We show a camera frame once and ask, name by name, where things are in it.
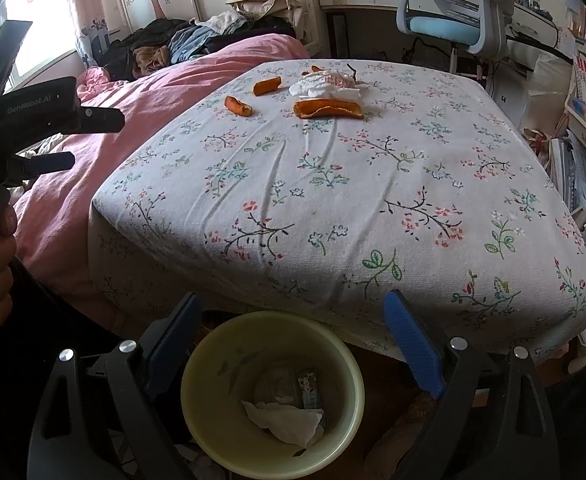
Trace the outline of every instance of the curtain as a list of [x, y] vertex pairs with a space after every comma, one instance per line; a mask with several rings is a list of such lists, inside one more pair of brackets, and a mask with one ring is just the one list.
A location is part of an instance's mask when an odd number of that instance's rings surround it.
[[68, 0], [75, 28], [77, 53], [88, 68], [108, 49], [108, 27], [102, 0]]

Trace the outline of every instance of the yellow bowl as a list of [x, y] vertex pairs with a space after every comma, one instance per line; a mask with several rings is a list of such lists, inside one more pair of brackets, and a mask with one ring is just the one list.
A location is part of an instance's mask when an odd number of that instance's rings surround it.
[[[317, 370], [327, 416], [324, 436], [302, 454], [253, 424], [241, 403], [253, 402], [257, 379], [282, 361]], [[363, 409], [362, 375], [346, 345], [319, 323], [284, 312], [220, 325], [197, 346], [182, 377], [182, 412], [195, 441], [218, 464], [258, 480], [300, 478], [330, 464], [352, 441]]]

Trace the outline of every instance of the pink blanket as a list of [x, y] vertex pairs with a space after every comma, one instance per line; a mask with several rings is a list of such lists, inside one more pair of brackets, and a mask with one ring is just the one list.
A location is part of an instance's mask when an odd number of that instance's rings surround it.
[[100, 69], [79, 80], [86, 106], [116, 107], [126, 116], [119, 134], [77, 135], [54, 152], [72, 152], [73, 170], [44, 175], [15, 205], [18, 257], [33, 275], [106, 328], [117, 308], [89, 279], [87, 230], [90, 200], [126, 158], [182, 112], [248, 70], [268, 61], [306, 59], [300, 42], [270, 34], [232, 44], [133, 83], [109, 82]]

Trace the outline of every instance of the white bedsheet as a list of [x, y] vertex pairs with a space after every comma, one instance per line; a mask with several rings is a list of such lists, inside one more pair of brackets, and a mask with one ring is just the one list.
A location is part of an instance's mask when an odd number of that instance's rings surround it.
[[[365, 120], [299, 120], [286, 88], [254, 97], [255, 82], [279, 75], [286, 87], [310, 69], [275, 62], [134, 153], [93, 199], [106, 221], [90, 232], [101, 290], [124, 308], [158, 301], [114, 289], [137, 283], [131, 251], [113, 249], [123, 235], [173, 281], [183, 276], [179, 287], [241, 302], [230, 310], [298, 312], [393, 356], [381, 300], [394, 288], [487, 350], [524, 344], [542, 359], [586, 327], [586, 248], [486, 92], [432, 70], [349, 63]], [[254, 116], [228, 112], [229, 94]]]

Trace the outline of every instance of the office chair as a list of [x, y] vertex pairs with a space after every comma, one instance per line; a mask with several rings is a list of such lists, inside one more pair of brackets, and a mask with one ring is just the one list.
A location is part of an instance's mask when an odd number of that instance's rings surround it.
[[451, 41], [449, 72], [458, 66], [458, 45], [474, 56], [499, 60], [508, 53], [506, 25], [512, 22], [515, 0], [434, 0], [443, 15], [410, 10], [409, 0], [397, 8], [397, 28], [405, 34], [425, 34]]

